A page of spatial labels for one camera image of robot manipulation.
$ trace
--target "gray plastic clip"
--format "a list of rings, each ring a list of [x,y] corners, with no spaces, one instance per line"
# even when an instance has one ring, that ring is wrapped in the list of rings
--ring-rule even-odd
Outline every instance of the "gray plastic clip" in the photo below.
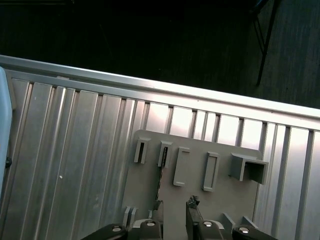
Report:
[[[239,181],[243,181],[245,171],[249,179],[259,184],[265,184],[268,173],[268,162],[232,153],[231,176]]]
[[[164,157],[165,148],[166,148],[166,157],[165,157],[164,167],[165,168],[169,167],[171,153],[172,153],[172,142],[170,142],[170,141],[161,141],[161,148],[160,148],[160,155],[159,155],[159,160],[158,160],[158,167],[162,166],[162,160],[163,160],[163,157]]]
[[[221,215],[221,223],[222,223],[222,225],[224,226],[225,230],[228,233],[231,233],[232,229],[234,229],[234,227],[236,225],[236,223],[226,213],[222,213],[222,215]]]
[[[134,225],[137,210],[138,210],[138,208],[137,208],[137,207],[134,207],[133,210],[132,210],[132,212],[131,212],[129,228],[132,228],[133,225]]]
[[[145,163],[149,141],[150,141],[150,138],[139,138],[138,139],[136,149],[135,149],[135,155],[134,155],[134,162],[135,163],[142,163],[142,164]]]
[[[208,152],[207,156],[208,158],[206,162],[202,189],[204,191],[213,192],[215,190],[218,178],[220,155],[215,152]]]
[[[178,158],[173,179],[173,185],[183,187],[187,179],[187,167],[190,149],[187,147],[179,147]]]
[[[254,227],[255,229],[258,228],[258,226],[255,225],[247,216],[243,216],[243,217],[242,217],[241,224],[243,224],[243,225],[249,225],[249,226],[251,226],[251,227]]]
[[[131,207],[127,206],[124,211],[123,222],[122,222],[123,226],[127,226],[129,224],[128,219],[129,219],[130,209]]]

